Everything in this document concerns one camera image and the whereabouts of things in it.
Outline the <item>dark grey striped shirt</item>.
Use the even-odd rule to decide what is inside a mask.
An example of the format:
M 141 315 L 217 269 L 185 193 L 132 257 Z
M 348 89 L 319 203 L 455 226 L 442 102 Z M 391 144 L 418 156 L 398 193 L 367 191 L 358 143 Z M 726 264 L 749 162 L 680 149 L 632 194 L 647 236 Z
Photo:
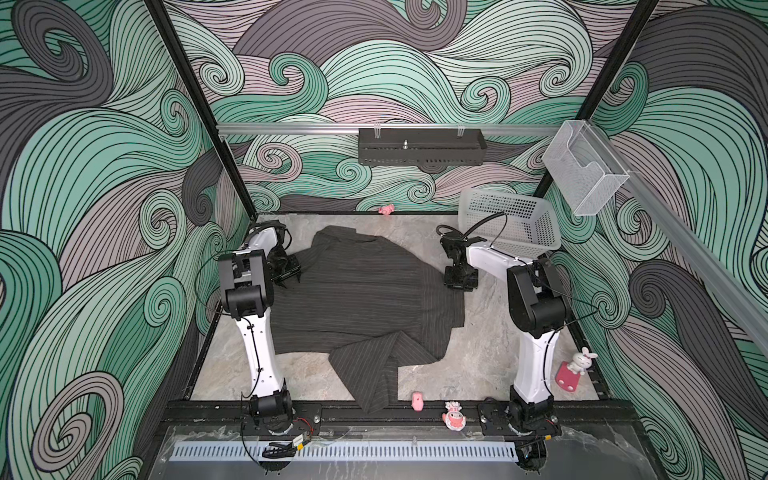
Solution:
M 399 368 L 443 359 L 465 323 L 463 292 L 384 237 L 327 226 L 296 257 L 299 278 L 275 293 L 275 351 L 327 354 L 367 413 L 396 401 Z

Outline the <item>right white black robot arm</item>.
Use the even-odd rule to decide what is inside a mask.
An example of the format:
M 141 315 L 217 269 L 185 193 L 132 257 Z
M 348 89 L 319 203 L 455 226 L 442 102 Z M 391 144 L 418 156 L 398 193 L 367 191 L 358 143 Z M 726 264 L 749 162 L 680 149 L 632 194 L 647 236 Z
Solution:
M 452 261 L 444 272 L 447 287 L 472 291 L 481 271 L 506 285 L 510 318 L 522 332 L 508 417 L 520 426 L 549 417 L 554 403 L 554 350 L 571 313 L 563 294 L 549 285 L 554 268 L 545 261 L 525 261 L 503 253 L 483 238 L 461 233 L 441 234 L 440 245 Z

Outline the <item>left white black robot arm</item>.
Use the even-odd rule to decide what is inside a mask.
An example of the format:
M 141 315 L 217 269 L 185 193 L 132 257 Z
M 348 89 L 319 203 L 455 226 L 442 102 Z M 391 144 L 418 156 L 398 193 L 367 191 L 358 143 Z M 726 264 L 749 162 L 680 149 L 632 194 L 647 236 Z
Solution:
M 274 286 L 300 273 L 296 258 L 285 251 L 287 233 L 278 220 L 258 223 L 239 249 L 217 258 L 223 310 L 235 321 L 249 365 L 249 413 L 272 430 L 288 427 L 294 418 L 271 332 Z

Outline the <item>white plastic mesh basket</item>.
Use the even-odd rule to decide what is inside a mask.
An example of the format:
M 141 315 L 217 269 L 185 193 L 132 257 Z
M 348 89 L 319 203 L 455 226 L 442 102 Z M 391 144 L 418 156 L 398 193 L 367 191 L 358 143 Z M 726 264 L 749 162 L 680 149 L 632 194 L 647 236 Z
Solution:
M 552 204 L 542 198 L 467 188 L 461 192 L 459 230 L 505 254 L 534 259 L 561 247 Z

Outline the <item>small pink pig toy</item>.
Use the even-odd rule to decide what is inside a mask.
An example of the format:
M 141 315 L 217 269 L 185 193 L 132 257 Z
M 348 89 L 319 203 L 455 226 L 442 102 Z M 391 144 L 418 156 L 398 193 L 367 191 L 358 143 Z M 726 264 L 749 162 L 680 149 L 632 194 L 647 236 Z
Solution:
M 393 204 L 382 206 L 378 209 L 378 213 L 381 215 L 391 215 L 395 211 L 395 206 Z

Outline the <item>small pink front toy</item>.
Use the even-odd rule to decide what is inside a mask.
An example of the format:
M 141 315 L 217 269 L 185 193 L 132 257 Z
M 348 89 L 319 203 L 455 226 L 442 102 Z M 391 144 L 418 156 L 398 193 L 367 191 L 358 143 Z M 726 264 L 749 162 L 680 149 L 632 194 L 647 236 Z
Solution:
M 421 412 L 424 409 L 424 397 L 421 392 L 414 391 L 411 395 L 411 407 L 416 412 Z

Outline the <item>pink white doll figure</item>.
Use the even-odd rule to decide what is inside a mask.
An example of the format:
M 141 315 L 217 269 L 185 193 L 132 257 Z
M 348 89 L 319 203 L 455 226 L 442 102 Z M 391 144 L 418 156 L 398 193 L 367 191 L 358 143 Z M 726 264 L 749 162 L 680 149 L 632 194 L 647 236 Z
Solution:
M 446 411 L 442 414 L 442 420 L 445 426 L 455 432 L 462 431 L 466 426 L 466 417 L 462 413 L 462 406 L 458 401 L 447 401 L 445 403 Z

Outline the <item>white bunny on pink stand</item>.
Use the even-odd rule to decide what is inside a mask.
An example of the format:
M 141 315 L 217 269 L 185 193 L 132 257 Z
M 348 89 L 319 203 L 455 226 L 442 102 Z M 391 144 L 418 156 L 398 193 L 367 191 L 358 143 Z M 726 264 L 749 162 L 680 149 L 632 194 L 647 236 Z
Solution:
M 575 392 L 580 379 L 587 374 L 587 370 L 598 358 L 598 354 L 583 347 L 576 352 L 568 362 L 562 362 L 555 375 L 558 387 L 567 392 Z

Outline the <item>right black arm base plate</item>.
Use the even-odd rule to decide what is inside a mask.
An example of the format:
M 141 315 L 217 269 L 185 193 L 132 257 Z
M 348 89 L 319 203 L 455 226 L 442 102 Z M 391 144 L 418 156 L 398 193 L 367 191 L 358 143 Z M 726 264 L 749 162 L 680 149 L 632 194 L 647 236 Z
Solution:
M 530 440 L 562 434 L 554 419 L 551 400 L 539 403 L 500 402 L 486 399 L 477 406 L 481 429 L 487 436 L 509 436 Z

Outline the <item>aluminium rear rail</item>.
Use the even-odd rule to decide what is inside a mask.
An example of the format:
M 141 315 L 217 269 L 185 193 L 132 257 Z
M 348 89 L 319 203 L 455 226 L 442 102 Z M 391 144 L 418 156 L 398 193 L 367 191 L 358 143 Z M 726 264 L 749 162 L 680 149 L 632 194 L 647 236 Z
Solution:
M 468 129 L 479 129 L 490 136 L 551 136 L 555 135 L 558 125 L 530 124 L 380 124 L 380 123 L 219 123 L 220 135 L 354 135 L 361 129 L 381 130 L 449 130 L 463 134 Z

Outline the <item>aluminium rail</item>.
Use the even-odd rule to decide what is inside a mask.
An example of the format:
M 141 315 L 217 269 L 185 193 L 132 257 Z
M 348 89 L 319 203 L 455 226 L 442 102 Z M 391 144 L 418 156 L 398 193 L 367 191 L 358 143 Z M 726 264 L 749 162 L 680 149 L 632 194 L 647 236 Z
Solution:
M 767 170 L 734 151 L 670 151 L 626 131 L 596 131 L 628 187 L 711 294 L 750 338 L 767 343 Z
M 530 124 L 380 124 L 380 123 L 219 123 L 220 135 L 354 135 L 361 129 L 381 130 L 449 130 L 463 134 L 468 129 L 479 129 L 490 136 L 551 136 L 555 135 L 558 125 Z

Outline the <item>black perforated wall shelf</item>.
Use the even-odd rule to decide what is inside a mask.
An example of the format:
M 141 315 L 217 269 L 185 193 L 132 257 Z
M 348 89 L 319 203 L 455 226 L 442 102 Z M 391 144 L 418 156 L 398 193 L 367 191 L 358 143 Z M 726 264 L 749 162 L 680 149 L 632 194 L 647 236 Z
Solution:
M 416 166 L 431 172 L 448 166 L 481 165 L 487 152 L 479 129 L 463 134 L 422 129 L 358 132 L 358 160 L 366 166 Z

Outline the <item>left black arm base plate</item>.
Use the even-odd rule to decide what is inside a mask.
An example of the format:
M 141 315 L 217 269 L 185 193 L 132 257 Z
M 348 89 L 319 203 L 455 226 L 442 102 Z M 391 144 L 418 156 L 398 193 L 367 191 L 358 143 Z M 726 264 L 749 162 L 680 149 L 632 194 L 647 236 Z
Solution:
M 288 437 L 302 433 L 314 435 L 319 432 L 322 405 L 318 402 L 299 401 L 291 412 L 277 416 L 254 416 L 244 411 L 241 424 L 246 436 Z

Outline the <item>clear plastic wall holder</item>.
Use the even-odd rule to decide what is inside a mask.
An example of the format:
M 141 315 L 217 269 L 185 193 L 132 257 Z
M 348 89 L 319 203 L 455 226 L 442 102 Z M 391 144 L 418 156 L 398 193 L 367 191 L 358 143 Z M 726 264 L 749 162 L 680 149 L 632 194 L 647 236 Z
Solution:
M 585 120 L 565 121 L 542 159 L 575 216 L 596 216 L 629 179 L 610 139 Z

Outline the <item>aluminium right rail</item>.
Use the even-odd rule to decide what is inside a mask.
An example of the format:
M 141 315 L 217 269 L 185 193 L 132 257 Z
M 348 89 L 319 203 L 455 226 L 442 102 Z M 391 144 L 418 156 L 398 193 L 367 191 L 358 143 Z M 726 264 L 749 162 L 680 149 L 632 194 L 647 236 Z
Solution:
M 734 151 L 670 151 L 626 131 L 596 131 L 628 187 L 711 294 L 750 338 L 767 343 L 767 170 Z

